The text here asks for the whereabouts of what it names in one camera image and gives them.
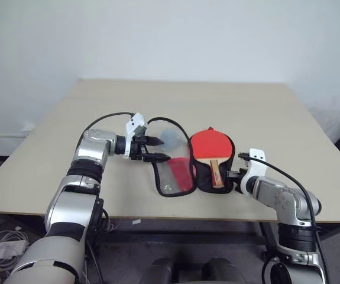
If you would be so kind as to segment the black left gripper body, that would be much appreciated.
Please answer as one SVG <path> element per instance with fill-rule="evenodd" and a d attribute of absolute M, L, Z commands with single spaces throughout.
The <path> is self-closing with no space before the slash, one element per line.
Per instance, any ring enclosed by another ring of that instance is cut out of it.
<path fill-rule="evenodd" d="M 129 158 L 131 160 L 139 160 L 150 162 L 150 155 L 147 153 L 146 145 L 150 142 L 149 136 L 133 137 L 130 144 Z"/>

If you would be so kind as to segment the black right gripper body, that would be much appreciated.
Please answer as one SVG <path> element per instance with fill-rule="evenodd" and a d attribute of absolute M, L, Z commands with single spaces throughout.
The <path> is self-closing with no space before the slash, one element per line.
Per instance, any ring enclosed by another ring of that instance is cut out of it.
<path fill-rule="evenodd" d="M 241 194 L 248 194 L 247 190 L 247 185 L 248 185 L 248 170 L 240 168 L 238 173 L 237 173 L 237 178 L 236 178 L 236 185 L 235 185 L 235 190 Z"/>

